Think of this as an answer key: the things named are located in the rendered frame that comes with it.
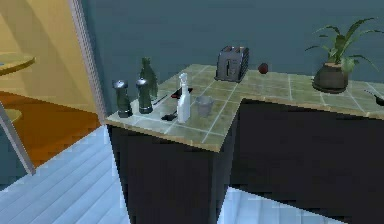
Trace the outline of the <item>white spray bottle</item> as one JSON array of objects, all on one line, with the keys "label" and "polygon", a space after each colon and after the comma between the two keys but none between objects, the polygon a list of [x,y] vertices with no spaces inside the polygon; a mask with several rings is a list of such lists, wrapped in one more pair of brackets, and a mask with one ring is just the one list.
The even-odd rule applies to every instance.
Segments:
[{"label": "white spray bottle", "polygon": [[179,78],[182,92],[178,100],[177,115],[178,122],[185,123],[190,117],[190,93],[188,90],[188,74],[182,73]]}]

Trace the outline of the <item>green glass bottle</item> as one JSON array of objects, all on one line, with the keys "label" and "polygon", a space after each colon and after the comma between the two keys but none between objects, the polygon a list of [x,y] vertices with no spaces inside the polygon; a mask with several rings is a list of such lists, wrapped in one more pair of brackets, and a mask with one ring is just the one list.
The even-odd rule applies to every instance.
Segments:
[{"label": "green glass bottle", "polygon": [[148,81],[150,98],[152,101],[155,101],[158,93],[157,77],[151,67],[151,60],[149,57],[142,58],[140,77]]}]

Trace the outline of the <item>grey cup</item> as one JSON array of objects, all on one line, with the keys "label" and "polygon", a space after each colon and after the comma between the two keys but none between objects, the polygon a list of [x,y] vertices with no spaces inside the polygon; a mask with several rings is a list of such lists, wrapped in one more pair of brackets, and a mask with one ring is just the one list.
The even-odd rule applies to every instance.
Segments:
[{"label": "grey cup", "polygon": [[196,98],[198,114],[207,117],[212,109],[214,100],[210,96],[199,96]]}]

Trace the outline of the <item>black ladle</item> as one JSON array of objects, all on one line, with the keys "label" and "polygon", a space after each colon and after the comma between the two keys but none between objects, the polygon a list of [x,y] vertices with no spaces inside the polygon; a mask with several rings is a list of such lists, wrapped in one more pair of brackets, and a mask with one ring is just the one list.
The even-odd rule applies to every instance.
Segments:
[{"label": "black ladle", "polygon": [[165,121],[173,121],[176,117],[177,117],[177,110],[174,111],[174,112],[171,113],[171,114],[166,114],[166,115],[164,115],[163,117],[161,117],[161,120],[165,120]]}]

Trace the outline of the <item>dark salt shaker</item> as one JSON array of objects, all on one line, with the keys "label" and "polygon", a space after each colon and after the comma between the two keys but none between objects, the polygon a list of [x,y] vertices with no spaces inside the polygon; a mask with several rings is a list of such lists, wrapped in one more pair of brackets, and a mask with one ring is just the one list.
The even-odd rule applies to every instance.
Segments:
[{"label": "dark salt shaker", "polygon": [[141,114],[149,114],[153,111],[148,81],[144,78],[139,78],[136,82],[138,89],[139,112]]}]

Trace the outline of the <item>dark grey toaster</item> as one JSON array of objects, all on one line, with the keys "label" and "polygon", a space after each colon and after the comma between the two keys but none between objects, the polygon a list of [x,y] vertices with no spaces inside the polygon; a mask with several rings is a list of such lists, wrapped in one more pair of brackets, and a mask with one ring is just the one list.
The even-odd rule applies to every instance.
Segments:
[{"label": "dark grey toaster", "polygon": [[218,55],[215,79],[228,82],[241,82],[248,70],[248,47],[224,47]]}]

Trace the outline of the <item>dark pepper shaker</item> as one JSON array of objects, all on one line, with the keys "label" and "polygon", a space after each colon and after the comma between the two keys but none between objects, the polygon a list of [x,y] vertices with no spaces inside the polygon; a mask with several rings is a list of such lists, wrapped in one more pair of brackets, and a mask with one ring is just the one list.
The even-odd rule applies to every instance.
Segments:
[{"label": "dark pepper shaker", "polygon": [[128,83],[125,80],[115,80],[112,84],[116,93],[118,116],[128,118],[132,115],[130,99],[127,93]]}]

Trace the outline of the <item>black cabinet with tiled worktop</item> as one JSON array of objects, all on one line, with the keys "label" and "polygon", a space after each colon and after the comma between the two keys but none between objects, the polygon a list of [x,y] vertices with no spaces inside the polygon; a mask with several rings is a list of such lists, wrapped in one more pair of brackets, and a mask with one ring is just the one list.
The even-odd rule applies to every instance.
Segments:
[{"label": "black cabinet with tiled worktop", "polygon": [[208,116],[167,121],[179,81],[159,87],[147,115],[111,115],[107,128],[131,224],[215,224],[229,188],[347,224],[384,224],[384,84],[324,94],[305,75],[249,71],[219,81],[187,70]]}]

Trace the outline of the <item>green house plant in pot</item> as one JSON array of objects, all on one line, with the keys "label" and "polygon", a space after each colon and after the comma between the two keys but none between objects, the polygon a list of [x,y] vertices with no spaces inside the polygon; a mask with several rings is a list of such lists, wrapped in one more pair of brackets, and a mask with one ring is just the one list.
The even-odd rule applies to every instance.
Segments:
[{"label": "green house plant in pot", "polygon": [[316,33],[318,33],[322,30],[331,29],[335,32],[335,36],[331,47],[326,45],[312,45],[306,48],[306,51],[321,48],[327,52],[327,60],[322,64],[312,79],[312,87],[315,90],[329,94],[344,92],[349,84],[349,75],[353,72],[355,66],[359,64],[360,59],[367,61],[374,69],[377,69],[377,66],[373,64],[370,59],[361,54],[346,54],[348,48],[362,35],[369,33],[384,34],[384,31],[377,29],[363,30],[356,34],[356,31],[361,25],[372,20],[374,20],[374,17],[357,20],[348,28],[345,34],[334,25],[325,25],[316,30]]}]

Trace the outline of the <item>round wooden table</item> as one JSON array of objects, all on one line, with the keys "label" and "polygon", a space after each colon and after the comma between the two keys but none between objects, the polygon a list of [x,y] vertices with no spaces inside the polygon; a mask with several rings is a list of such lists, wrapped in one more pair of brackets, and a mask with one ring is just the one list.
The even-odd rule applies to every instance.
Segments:
[{"label": "round wooden table", "polygon": [[31,66],[35,57],[18,52],[0,52],[0,76],[17,72]]}]

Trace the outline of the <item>grey door frame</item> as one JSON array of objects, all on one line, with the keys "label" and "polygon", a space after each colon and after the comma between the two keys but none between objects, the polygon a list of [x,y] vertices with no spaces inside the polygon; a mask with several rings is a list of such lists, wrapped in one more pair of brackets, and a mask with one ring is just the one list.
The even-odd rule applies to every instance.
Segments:
[{"label": "grey door frame", "polygon": [[106,106],[98,76],[95,57],[86,26],[81,0],[68,0],[72,20],[75,26],[75,32],[80,46],[82,59],[85,65],[88,82],[95,102],[96,114],[99,122],[104,125],[107,117]]}]

